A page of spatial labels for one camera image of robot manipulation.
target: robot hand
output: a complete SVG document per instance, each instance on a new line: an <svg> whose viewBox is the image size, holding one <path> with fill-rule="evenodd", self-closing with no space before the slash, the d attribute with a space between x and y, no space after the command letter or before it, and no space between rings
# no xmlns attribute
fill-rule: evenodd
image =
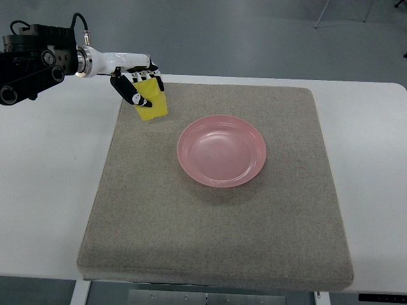
<svg viewBox="0 0 407 305"><path fill-rule="evenodd" d="M76 46L74 25L80 17L85 27L85 46ZM23 23L20 34L13 25ZM145 54L101 53L92 48L85 19L79 13L72 18L70 28L29 25L20 20L12 22L13 35L3 37L4 53L0 52L0 104L14 105L29 98L35 100L39 92L61 83L66 75L93 77L109 75L116 91L132 105L152 107L126 76L142 81L156 78L164 91L158 67Z"/></svg>
<svg viewBox="0 0 407 305"><path fill-rule="evenodd" d="M133 53L101 53L91 46L79 46L79 68L77 76L90 78L95 75L110 75L110 83L116 91L132 105L152 107L152 103L140 95L128 78L121 74L125 70L132 74L133 82L156 78L161 91L164 85L158 67L148 55Z"/></svg>

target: pink bowl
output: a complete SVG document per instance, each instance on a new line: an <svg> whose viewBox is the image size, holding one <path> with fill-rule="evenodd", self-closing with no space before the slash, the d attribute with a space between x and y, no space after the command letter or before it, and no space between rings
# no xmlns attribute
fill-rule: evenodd
<svg viewBox="0 0 407 305"><path fill-rule="evenodd" d="M266 144L248 122L215 115L198 119L183 131L177 155L192 179L206 186L233 187L260 172L266 160Z"/></svg>

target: metal stand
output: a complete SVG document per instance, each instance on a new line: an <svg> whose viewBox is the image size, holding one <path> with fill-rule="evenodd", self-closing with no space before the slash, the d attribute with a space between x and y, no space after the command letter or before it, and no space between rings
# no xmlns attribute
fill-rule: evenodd
<svg viewBox="0 0 407 305"><path fill-rule="evenodd" d="M374 1L374 0L371 0L371 1L370 1L369 8L368 8L368 12L366 13L366 16L364 17L363 22L366 22L367 19L368 19L368 17L369 17L371 7L373 6L373 1ZM321 20L321 18L322 18L322 16L323 16L323 14L325 13L325 10L326 10L326 7L328 6L328 3L329 3L329 0L326 1L325 7L324 7L324 9L323 9L321 15L319 16L319 19L318 19L318 21L317 21L317 24L315 25L315 28L318 27L318 24L319 24L319 22L320 22L320 20Z"/></svg>
<svg viewBox="0 0 407 305"><path fill-rule="evenodd" d="M371 7L373 6L373 1L374 1L374 0L371 0L371 1L370 1L369 8L368 8L368 12L366 13L366 16L364 17L363 22L366 22L367 19L368 19L368 17L369 17Z"/></svg>
<svg viewBox="0 0 407 305"><path fill-rule="evenodd" d="M318 19L318 21L317 21L317 24L315 25L315 28L317 28L317 27L318 27L319 21L321 20L322 15L325 13L325 10L326 10L326 7L328 6L328 3L329 3L329 0L328 0L328 1L326 1L325 7L324 7L324 9L323 9L323 11L322 11L321 15L319 16L319 19Z"/></svg>

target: cable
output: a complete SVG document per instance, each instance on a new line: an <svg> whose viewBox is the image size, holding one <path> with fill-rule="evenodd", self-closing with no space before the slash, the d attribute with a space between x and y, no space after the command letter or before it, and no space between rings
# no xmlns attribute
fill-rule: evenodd
<svg viewBox="0 0 407 305"><path fill-rule="evenodd" d="M21 20L14 20L12 23L10 23L10 29L11 29L11 32L12 32L14 35L17 35L17 33L13 30L13 25L15 25L15 24L24 24L24 25L26 25L28 28L30 27L30 25L29 25L27 22L24 22L24 21L21 21Z"/></svg>
<svg viewBox="0 0 407 305"><path fill-rule="evenodd" d="M81 14L79 14L79 13L75 13L74 16L72 17L71 29L73 29L74 26L75 26L76 17L79 17L82 20L83 27L85 28L85 31L87 31L88 30L88 24L86 23L85 18L83 18L83 16Z"/></svg>

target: gray floor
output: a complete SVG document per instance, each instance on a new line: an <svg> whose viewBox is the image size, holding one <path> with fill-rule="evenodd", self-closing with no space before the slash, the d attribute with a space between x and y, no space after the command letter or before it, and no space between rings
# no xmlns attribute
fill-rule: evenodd
<svg viewBox="0 0 407 305"><path fill-rule="evenodd" d="M9 24L16 19L68 27L78 11L88 22L96 49L150 53L165 74L374 81L407 87L407 5L395 9L397 0L375 0L363 23L370 0L331 0L314 29L325 2L2 0L0 30L11 34ZM83 43L81 31L78 21L78 44ZM60 301L53 304L69 303L72 282L35 281L0 277L0 304L48 304L45 300L54 297L55 290ZM89 304L96 304L92 299L97 291L94 285ZM30 302L34 295L43 300ZM334 295L333 304L353 300L355 295Z"/></svg>

